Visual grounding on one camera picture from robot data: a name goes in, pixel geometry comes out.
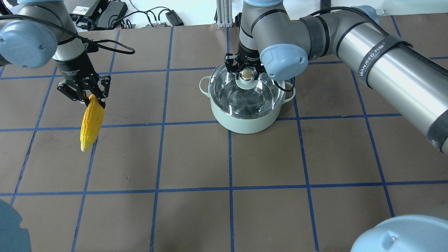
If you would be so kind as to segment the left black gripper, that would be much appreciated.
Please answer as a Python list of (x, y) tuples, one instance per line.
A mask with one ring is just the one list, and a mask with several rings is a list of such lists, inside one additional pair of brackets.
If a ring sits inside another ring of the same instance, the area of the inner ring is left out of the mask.
[(100, 76), (91, 63), (83, 63), (79, 59), (58, 61), (58, 70), (64, 78), (57, 85), (57, 90), (72, 101), (79, 101), (89, 105), (89, 91), (98, 99), (100, 106), (105, 109), (106, 98), (109, 96), (111, 76)]

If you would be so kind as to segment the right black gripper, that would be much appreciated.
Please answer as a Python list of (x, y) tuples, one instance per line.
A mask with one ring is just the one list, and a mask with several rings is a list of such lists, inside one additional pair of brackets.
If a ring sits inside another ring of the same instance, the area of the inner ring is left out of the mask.
[(225, 67), (228, 73), (236, 76), (240, 75), (244, 69), (253, 68), (255, 70), (255, 79), (258, 79), (262, 73), (266, 73), (260, 54), (256, 50), (239, 49), (236, 54), (226, 53)]

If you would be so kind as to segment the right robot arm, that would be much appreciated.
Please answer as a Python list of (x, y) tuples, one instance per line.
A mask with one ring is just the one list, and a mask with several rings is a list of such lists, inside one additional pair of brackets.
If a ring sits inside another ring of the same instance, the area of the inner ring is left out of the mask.
[(275, 82), (301, 74), (308, 62), (336, 55), (442, 153), (447, 153), (447, 70), (387, 33), (369, 6), (329, 7), (291, 20), (281, 0), (245, 0), (238, 51), (227, 71), (246, 67)]

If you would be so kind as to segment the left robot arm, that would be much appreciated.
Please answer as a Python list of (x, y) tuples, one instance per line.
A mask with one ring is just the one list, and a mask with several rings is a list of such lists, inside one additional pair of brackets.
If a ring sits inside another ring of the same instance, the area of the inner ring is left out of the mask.
[(100, 76), (62, 0), (19, 0), (17, 17), (1, 17), (1, 66), (40, 68), (51, 59), (63, 77), (57, 89), (73, 101), (105, 107), (109, 76)]

